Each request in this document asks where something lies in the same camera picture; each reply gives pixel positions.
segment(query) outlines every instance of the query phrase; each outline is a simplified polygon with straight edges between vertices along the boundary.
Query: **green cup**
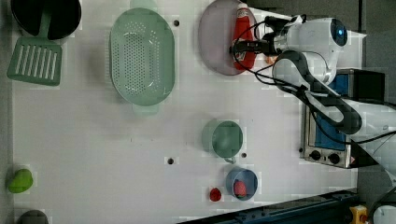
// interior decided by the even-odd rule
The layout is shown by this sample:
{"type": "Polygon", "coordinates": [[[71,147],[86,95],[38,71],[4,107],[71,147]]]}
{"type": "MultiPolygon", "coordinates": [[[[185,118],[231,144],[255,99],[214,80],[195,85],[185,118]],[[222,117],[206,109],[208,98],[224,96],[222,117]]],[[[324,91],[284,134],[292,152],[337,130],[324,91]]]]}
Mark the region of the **green cup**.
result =
{"type": "Polygon", "coordinates": [[[212,119],[202,132],[202,144],[205,150],[214,151],[225,161],[234,164],[235,155],[244,141],[239,125],[230,120],[212,119]]]}

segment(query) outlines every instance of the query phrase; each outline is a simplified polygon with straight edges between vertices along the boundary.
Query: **red object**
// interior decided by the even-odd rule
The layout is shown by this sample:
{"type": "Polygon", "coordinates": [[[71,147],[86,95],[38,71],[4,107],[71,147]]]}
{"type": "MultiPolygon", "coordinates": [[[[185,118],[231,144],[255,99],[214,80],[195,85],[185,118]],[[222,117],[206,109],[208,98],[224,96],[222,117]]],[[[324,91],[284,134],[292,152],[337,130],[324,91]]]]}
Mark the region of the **red object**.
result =
{"type": "Polygon", "coordinates": [[[361,215],[361,222],[366,222],[367,221],[367,216],[361,215]]]}
{"type": "Polygon", "coordinates": [[[219,189],[210,190],[210,201],[218,202],[221,199],[221,192],[219,189]]]}
{"type": "Polygon", "coordinates": [[[238,198],[243,198],[247,196],[247,187],[244,182],[237,180],[233,184],[233,193],[238,198]]]}
{"type": "MultiPolygon", "coordinates": [[[[246,31],[247,28],[250,27],[250,19],[248,18],[248,5],[245,3],[241,3],[238,6],[238,11],[236,12],[236,23],[235,23],[235,30],[233,32],[233,44],[235,43],[236,39],[246,31]]],[[[251,30],[245,32],[244,35],[239,38],[239,41],[243,40],[253,40],[253,34],[251,30]]],[[[238,61],[244,65],[246,68],[251,69],[254,65],[254,61],[256,60],[256,54],[254,52],[242,52],[235,54],[238,61]]],[[[245,71],[246,69],[241,66],[233,56],[233,65],[236,69],[240,71],[245,71]]]]}

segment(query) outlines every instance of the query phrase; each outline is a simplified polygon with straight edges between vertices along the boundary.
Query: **spatula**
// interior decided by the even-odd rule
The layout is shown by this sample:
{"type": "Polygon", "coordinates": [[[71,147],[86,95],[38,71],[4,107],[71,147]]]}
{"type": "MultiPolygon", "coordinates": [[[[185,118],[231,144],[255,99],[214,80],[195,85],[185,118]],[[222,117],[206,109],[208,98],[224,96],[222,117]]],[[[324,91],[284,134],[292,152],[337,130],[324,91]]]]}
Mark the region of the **spatula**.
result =
{"type": "Polygon", "coordinates": [[[46,86],[60,84],[62,47],[47,38],[50,4],[50,0],[44,2],[38,36],[18,39],[7,71],[9,78],[46,86]]]}

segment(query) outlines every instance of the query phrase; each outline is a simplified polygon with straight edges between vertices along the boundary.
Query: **green strainer basket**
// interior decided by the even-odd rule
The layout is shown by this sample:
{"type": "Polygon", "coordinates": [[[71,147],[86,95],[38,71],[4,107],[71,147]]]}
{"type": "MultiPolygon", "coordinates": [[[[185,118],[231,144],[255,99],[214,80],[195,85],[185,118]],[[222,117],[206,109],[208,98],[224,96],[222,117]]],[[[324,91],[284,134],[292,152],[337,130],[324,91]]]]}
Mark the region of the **green strainer basket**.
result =
{"type": "Polygon", "coordinates": [[[124,12],[111,30],[110,45],[111,76],[125,100],[153,106],[170,94],[175,84],[175,39],[157,12],[142,7],[124,12]]]}

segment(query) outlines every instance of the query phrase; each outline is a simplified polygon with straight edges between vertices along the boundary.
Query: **blue bowl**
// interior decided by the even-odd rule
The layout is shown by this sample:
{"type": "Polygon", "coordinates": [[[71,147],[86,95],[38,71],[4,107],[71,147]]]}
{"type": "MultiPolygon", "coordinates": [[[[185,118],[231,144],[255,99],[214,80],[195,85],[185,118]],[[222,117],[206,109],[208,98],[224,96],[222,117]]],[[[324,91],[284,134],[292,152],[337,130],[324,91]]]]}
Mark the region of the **blue bowl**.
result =
{"type": "Polygon", "coordinates": [[[240,201],[247,201],[251,199],[251,197],[253,197],[253,195],[256,193],[258,187],[258,179],[252,171],[241,167],[235,167],[230,171],[230,173],[227,174],[225,185],[228,192],[232,194],[235,198],[240,201]],[[247,188],[247,195],[243,198],[236,197],[235,193],[233,192],[233,184],[236,181],[242,181],[245,183],[245,186],[247,188]]]}

